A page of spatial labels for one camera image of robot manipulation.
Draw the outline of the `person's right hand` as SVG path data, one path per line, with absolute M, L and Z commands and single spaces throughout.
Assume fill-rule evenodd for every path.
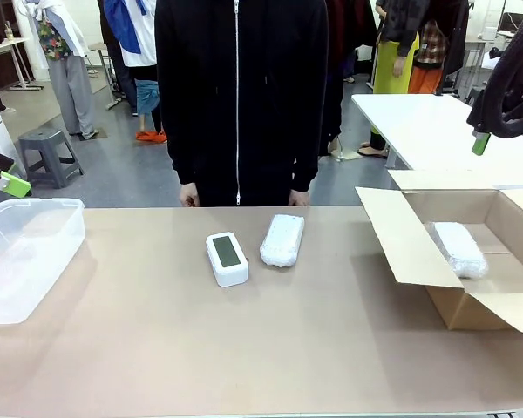
M 200 197 L 195 183 L 182 185 L 180 188 L 180 203 L 183 207 L 200 207 Z

